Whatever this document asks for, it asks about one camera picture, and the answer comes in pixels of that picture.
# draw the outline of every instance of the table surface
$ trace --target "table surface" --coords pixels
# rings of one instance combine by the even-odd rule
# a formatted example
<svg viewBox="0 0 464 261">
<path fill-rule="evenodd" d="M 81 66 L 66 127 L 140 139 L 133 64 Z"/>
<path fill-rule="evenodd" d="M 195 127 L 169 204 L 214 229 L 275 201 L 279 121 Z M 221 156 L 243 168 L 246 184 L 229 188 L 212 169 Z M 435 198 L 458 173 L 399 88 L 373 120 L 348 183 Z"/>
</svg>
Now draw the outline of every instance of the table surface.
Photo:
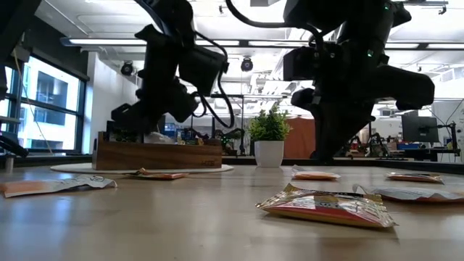
<svg viewBox="0 0 464 261">
<path fill-rule="evenodd" d="M 306 167 L 342 175 L 338 182 L 292 182 L 306 189 L 351 191 L 366 186 L 420 186 L 464 191 L 464 176 L 447 184 L 386 181 L 391 169 Z M 75 175 L 48 168 L 0 173 L 0 182 Z M 377 231 L 292 220 L 254 205 L 281 191 L 291 168 L 237 166 L 176 181 L 106 175 L 118 188 L 0 197 L 0 260 L 463 260 L 464 207 L 386 202 L 399 226 Z"/>
</svg>

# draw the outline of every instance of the wooden box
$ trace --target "wooden box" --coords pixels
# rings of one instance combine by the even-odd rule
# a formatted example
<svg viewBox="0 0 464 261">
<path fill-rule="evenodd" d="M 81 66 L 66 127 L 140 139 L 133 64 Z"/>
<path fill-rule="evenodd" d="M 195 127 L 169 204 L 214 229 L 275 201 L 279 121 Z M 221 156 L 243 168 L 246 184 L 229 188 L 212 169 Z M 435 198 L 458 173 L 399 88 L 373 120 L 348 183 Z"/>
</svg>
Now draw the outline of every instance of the wooden box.
<svg viewBox="0 0 464 261">
<path fill-rule="evenodd" d="M 106 141 L 99 133 L 92 168 L 95 170 L 169 170 L 221 168 L 220 141 L 208 145 L 142 144 Z"/>
</svg>

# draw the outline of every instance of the ceiling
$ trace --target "ceiling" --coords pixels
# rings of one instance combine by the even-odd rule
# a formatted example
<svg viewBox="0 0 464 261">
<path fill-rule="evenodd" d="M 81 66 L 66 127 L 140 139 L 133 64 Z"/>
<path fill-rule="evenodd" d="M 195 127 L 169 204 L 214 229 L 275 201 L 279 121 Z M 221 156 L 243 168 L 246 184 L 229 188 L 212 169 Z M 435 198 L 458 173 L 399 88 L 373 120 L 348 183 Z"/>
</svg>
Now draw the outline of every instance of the ceiling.
<svg viewBox="0 0 464 261">
<path fill-rule="evenodd" d="M 286 0 L 270 7 L 250 7 L 250 0 L 233 1 L 237 9 L 251 20 L 260 22 L 282 22 L 283 7 Z M 441 7 L 410 7 L 413 20 L 391 31 L 389 41 L 452 41 L 464 43 L 463 0 L 448 0 L 447 12 L 439 15 Z M 224 1 L 191 1 L 194 8 L 196 29 L 213 39 L 266 39 L 300 40 L 309 33 L 291 28 L 254 28 L 238 21 L 229 13 Z M 145 25 L 152 23 L 151 17 L 135 2 L 130 0 L 43 0 L 36 15 L 73 38 L 133 38 L 133 34 Z M 115 68 L 123 61 L 132 59 L 134 65 L 143 67 L 144 47 L 104 47 L 99 48 L 105 62 Z M 266 48 L 228 48 L 231 63 L 225 81 L 244 81 L 256 86 L 253 75 L 263 71 L 275 71 L 282 49 Z M 464 64 L 464 51 L 388 51 L 390 64 L 413 71 L 438 76 L 443 67 Z M 244 56 L 251 57 L 254 63 L 252 72 L 240 70 Z M 275 90 L 265 89 L 265 93 Z"/>
</svg>

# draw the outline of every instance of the camera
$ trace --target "camera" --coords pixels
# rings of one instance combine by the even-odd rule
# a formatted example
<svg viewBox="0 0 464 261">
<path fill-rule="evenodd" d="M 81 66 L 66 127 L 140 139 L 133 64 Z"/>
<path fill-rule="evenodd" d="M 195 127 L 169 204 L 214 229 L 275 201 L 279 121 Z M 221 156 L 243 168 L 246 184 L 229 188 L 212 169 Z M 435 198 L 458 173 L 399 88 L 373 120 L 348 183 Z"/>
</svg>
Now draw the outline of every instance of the camera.
<svg viewBox="0 0 464 261">
<path fill-rule="evenodd" d="M 250 57 L 245 57 L 243 62 L 241 62 L 240 68 L 241 68 L 242 72 L 249 72 L 249 71 L 253 70 L 252 59 Z"/>
<path fill-rule="evenodd" d="M 133 62 L 126 61 L 124 65 L 121 67 L 121 73 L 125 76 L 132 76 L 134 74 Z"/>
</svg>

